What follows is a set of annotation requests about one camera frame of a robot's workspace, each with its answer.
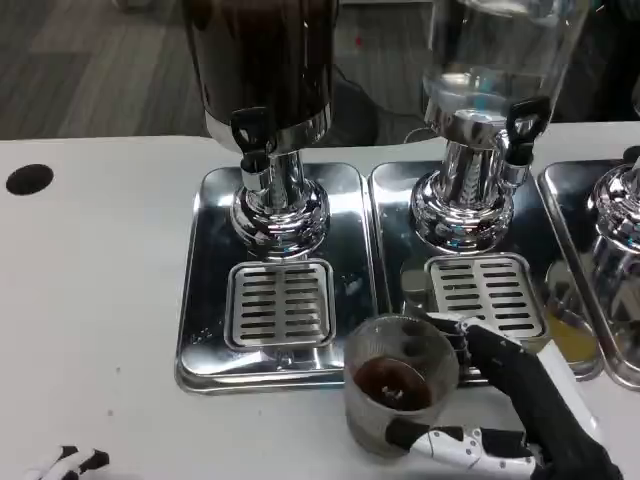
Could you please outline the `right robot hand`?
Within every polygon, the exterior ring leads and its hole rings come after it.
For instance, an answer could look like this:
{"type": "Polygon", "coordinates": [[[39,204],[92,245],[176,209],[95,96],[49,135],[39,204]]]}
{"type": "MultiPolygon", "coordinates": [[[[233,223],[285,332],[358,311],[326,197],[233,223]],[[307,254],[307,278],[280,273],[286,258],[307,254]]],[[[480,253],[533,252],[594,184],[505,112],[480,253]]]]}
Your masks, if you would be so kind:
{"type": "Polygon", "coordinates": [[[427,317],[442,332],[461,338],[466,356],[510,399],[524,429],[431,427],[395,418],[385,431],[388,444],[493,479],[621,478],[555,342],[532,353],[476,317],[427,317]]]}

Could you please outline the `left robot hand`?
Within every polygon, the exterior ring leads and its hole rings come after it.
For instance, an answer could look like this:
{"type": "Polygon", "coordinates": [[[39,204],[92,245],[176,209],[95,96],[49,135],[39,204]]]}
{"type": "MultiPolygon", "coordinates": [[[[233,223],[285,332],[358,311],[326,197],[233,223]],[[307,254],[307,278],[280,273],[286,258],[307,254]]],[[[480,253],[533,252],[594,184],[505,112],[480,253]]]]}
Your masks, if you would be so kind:
{"type": "Polygon", "coordinates": [[[35,465],[29,467],[23,479],[79,479],[88,471],[96,471],[110,464],[107,452],[80,450],[73,445],[63,445],[50,451],[35,465]]]}

